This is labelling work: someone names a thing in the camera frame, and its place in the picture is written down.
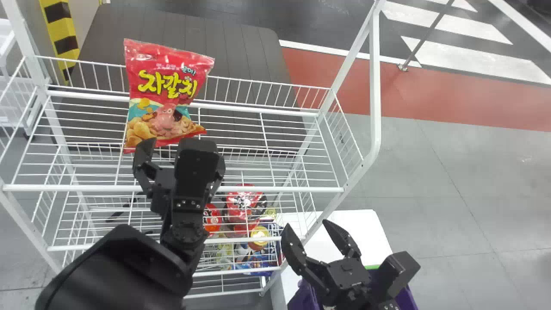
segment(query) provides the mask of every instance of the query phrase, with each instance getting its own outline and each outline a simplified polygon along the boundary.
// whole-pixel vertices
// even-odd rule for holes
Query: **red snack bag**
[[[213,204],[205,204],[205,210],[203,211],[203,225],[205,230],[210,233],[210,236],[220,230],[220,224],[222,224],[220,210],[218,210]]]
[[[187,106],[199,93],[214,59],[188,51],[125,39],[130,91],[124,153],[156,137],[156,147],[206,133]]]
[[[233,191],[226,195],[228,221],[231,223],[245,223],[260,218],[264,214],[268,200],[263,192]]]

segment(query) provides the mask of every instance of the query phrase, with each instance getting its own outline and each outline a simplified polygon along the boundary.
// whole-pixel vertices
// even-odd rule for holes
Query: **octopus illustration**
[[[182,134],[182,128],[174,120],[175,104],[165,104],[157,109],[157,116],[151,120],[158,136],[174,137]]]

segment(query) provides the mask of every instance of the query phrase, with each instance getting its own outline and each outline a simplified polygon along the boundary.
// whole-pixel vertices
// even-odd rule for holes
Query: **wire shelf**
[[[217,194],[212,204],[222,210],[224,194]],[[258,222],[246,221],[239,227],[229,223],[229,216],[217,217],[220,223],[218,232],[213,232],[206,241],[196,276],[210,275],[209,271],[235,273],[236,270],[279,269],[283,257],[279,248],[280,233],[286,224],[290,224],[297,234],[303,236],[317,220],[314,200],[311,193],[267,193],[269,201],[265,215]],[[49,246],[49,252],[63,254],[63,266],[71,263],[78,255],[90,248],[101,237],[120,224],[128,224],[142,233],[159,240],[162,220],[149,209],[149,201],[142,193],[108,194],[78,192],[41,192],[33,210],[32,221],[40,229]],[[251,236],[253,226],[263,226],[268,236]],[[265,241],[267,245],[261,252],[245,253],[235,251],[247,242]],[[245,264],[251,259],[262,260],[258,264]]]
[[[39,59],[46,65],[68,62]],[[14,173],[3,184],[4,191],[32,197],[26,207],[31,223],[61,266],[117,225],[131,225],[158,241],[162,224],[132,174],[133,154],[122,149],[128,113],[124,66],[71,62],[76,66],[69,83],[49,81],[45,102],[32,105],[36,121],[28,127],[30,138],[15,156],[18,162],[9,163]],[[269,232],[260,239],[251,236],[248,222],[238,229],[221,221],[221,232],[207,239],[194,275],[214,277],[217,284],[197,287],[197,296],[228,293],[232,285],[224,277],[231,275],[245,281],[236,282],[236,288],[261,289],[262,277],[284,261],[279,246],[283,227],[289,223],[304,238],[318,220],[312,193],[344,190],[363,156],[336,96],[322,108],[330,93],[327,88],[209,77],[198,96],[202,99],[188,107],[192,120],[207,129],[198,138],[215,141],[226,162],[224,182],[212,201],[216,208],[224,207],[225,193],[254,190],[266,195],[273,211],[258,224]],[[6,136],[9,153],[15,134]],[[156,148],[153,161],[173,167],[176,149]],[[237,251],[253,241],[267,245],[260,252]]]

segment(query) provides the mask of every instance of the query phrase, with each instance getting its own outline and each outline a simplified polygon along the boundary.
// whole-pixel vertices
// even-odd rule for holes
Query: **white floor stripe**
[[[446,4],[448,0],[427,0],[427,1]],[[460,9],[464,9],[464,10],[469,10],[469,11],[472,11],[472,12],[478,12],[466,0],[455,0],[451,4],[451,6],[456,7],[456,8],[460,8]]]
[[[313,45],[313,44],[306,44],[306,43],[299,43],[299,42],[293,42],[293,41],[285,41],[280,40],[279,44],[281,47],[290,47],[292,49],[299,49],[299,50],[305,50],[305,51],[312,51],[312,52],[319,52],[324,54],[332,54],[332,55],[338,55],[338,56],[346,56],[348,54],[347,50],[340,50],[340,49],[333,49],[331,47],[325,47],[325,46],[319,46],[319,45]],[[357,57],[359,59],[369,59],[368,53],[358,53]],[[389,63],[404,63],[406,61],[405,59],[401,58],[394,58],[394,57],[388,57],[388,56],[380,56],[380,60],[382,62],[389,62]],[[421,65],[417,61],[412,61],[409,63],[410,67],[418,67],[421,68]]]
[[[419,42],[419,39],[405,36],[402,39],[410,49],[414,49]],[[421,46],[416,54],[416,58],[422,64],[429,66],[551,84],[551,78],[532,61],[526,59],[465,49],[431,41],[426,41]]]
[[[429,27],[438,16],[438,12],[405,6],[404,4],[390,1],[385,3],[382,11],[388,19],[423,27]],[[436,25],[436,28],[451,33],[472,36],[474,38],[512,44],[511,41],[493,25],[478,22],[476,20],[444,15],[442,20]]]
[[[551,38],[504,0],[488,0],[551,52]]]

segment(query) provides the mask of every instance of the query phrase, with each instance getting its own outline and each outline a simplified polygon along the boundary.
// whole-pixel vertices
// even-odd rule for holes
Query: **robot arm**
[[[289,224],[281,240],[289,266],[315,289],[321,303],[336,310],[399,310],[394,298],[419,271],[419,264],[407,252],[394,253],[371,276],[361,263],[361,251],[352,236],[331,221],[322,223],[343,259],[324,263],[306,256]]]

